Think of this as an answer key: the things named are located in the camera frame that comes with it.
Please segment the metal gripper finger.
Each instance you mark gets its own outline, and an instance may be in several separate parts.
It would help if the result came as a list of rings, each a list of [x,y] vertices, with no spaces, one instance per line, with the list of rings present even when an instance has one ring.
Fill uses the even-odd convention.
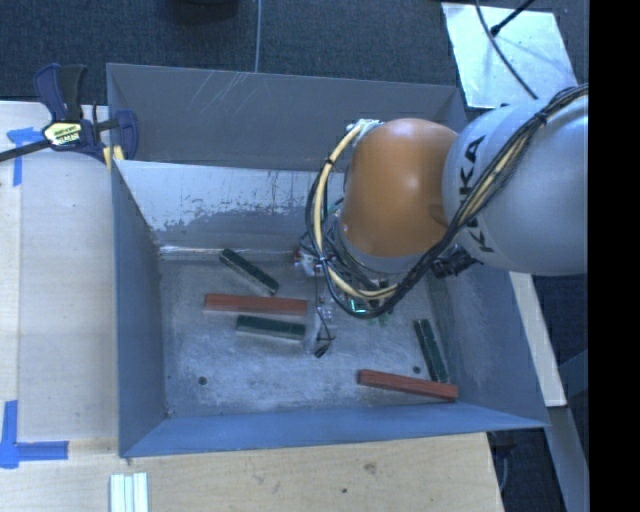
[[[324,356],[336,338],[336,305],[332,299],[319,299],[309,313],[305,351],[313,356]]]
[[[321,264],[313,254],[302,247],[294,251],[294,265],[307,277],[319,277],[322,273]]]

